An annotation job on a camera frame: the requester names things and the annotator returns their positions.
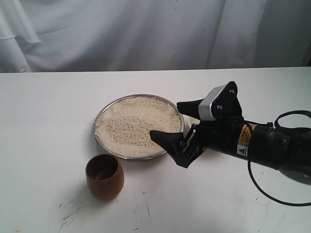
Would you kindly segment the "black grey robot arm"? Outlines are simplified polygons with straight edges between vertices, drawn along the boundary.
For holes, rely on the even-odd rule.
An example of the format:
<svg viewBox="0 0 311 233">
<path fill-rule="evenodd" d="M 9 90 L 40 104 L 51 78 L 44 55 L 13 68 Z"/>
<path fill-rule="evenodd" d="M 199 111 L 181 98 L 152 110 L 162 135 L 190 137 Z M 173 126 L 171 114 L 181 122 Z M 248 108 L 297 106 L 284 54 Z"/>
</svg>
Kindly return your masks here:
<svg viewBox="0 0 311 233">
<path fill-rule="evenodd" d="M 179 113 L 199 120 L 187 135 L 151 130 L 150 138 L 187 168 L 206 150 L 213 150 L 273 168 L 306 183 L 311 174 L 311 131 L 281 127 L 277 121 L 247 121 L 235 82 L 213 88 L 201 100 L 178 102 Z"/>
</svg>

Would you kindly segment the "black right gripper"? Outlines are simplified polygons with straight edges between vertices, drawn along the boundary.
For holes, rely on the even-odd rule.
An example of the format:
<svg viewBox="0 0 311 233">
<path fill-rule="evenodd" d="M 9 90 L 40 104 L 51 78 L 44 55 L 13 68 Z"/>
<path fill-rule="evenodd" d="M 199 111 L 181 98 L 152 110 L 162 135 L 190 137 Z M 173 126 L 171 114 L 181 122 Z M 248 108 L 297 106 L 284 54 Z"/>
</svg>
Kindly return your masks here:
<svg viewBox="0 0 311 233">
<path fill-rule="evenodd" d="M 151 140 L 184 168 L 188 168 L 207 149 L 235 155 L 242 129 L 246 127 L 247 132 L 253 132 L 251 124 L 242 116 L 237 93 L 236 83 L 229 81 L 212 105 L 214 121 L 200 121 L 198 125 L 192 125 L 185 137 L 183 133 L 151 130 Z M 200 120 L 198 108 L 202 101 L 183 101 L 176 106 L 180 114 Z"/>
</svg>

